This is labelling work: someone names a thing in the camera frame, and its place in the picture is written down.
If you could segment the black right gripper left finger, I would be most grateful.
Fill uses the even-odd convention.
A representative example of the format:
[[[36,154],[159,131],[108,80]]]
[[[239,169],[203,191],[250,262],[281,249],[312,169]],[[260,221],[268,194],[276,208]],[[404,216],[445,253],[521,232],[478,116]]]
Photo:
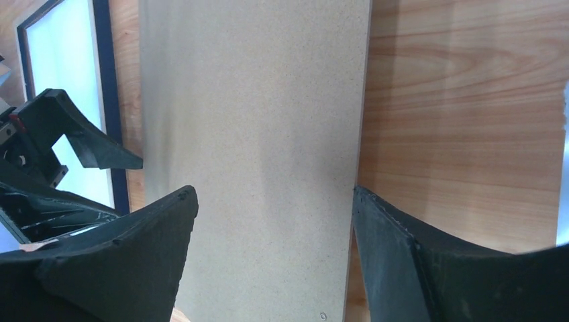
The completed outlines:
[[[2,321],[169,321],[198,198],[184,186],[32,252],[1,255]]]

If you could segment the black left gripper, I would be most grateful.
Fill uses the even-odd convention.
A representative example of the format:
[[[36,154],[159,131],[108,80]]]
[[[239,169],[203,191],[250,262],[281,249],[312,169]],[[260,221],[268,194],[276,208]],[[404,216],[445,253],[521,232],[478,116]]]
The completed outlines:
[[[68,167],[52,146],[65,136],[84,168],[143,168],[143,159],[93,125],[62,89],[46,89],[16,110],[1,105],[1,159],[36,182],[1,183],[1,224],[20,243],[32,244],[114,221],[120,213],[59,191]]]

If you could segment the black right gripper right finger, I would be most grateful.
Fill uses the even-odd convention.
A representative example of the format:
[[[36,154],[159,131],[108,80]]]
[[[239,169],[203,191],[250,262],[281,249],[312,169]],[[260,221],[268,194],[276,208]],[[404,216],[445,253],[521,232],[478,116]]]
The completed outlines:
[[[352,222],[373,321],[568,320],[568,246],[486,248],[361,186]]]

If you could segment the sunflower photo print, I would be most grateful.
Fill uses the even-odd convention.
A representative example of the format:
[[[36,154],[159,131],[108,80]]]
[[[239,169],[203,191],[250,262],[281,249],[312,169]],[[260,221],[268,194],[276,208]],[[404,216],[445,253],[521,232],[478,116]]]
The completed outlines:
[[[45,89],[64,89],[80,112],[105,130],[95,2],[47,1],[47,5],[17,28],[26,95],[33,98]],[[56,179],[56,189],[115,206],[117,192],[110,170],[81,166],[66,136],[55,142],[54,151],[68,166]]]

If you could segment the wooden picture frame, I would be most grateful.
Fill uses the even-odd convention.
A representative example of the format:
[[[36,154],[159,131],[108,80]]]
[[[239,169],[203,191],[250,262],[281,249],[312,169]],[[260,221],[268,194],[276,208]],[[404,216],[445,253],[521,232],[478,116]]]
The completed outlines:
[[[101,130],[111,138],[113,138],[117,143],[121,144],[123,142],[122,130],[121,130],[121,113],[119,108],[119,91],[118,82],[116,75],[116,65],[115,65],[115,54],[113,45],[113,34],[111,28],[111,14],[108,1],[94,1],[94,12],[95,12],[95,28],[97,31],[96,41],[98,44],[98,54],[99,54],[99,64],[101,73],[101,85],[103,92],[103,102],[105,104],[105,116],[106,116],[106,129]],[[23,54],[19,49],[18,41],[18,25],[29,18],[30,15],[34,14],[38,9],[48,8],[47,1],[43,2],[38,8],[30,10],[28,13],[22,15],[15,22],[15,34],[17,39],[19,60],[23,58]],[[26,95],[24,75],[22,72],[21,63],[21,75],[23,81],[23,94],[27,100],[33,99]]]

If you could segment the brown cardboard backing board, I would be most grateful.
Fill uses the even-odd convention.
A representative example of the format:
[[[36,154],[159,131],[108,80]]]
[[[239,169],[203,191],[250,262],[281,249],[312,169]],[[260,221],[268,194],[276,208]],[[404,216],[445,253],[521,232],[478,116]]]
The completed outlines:
[[[369,1],[140,1],[147,201],[186,184],[191,321],[343,321]]]

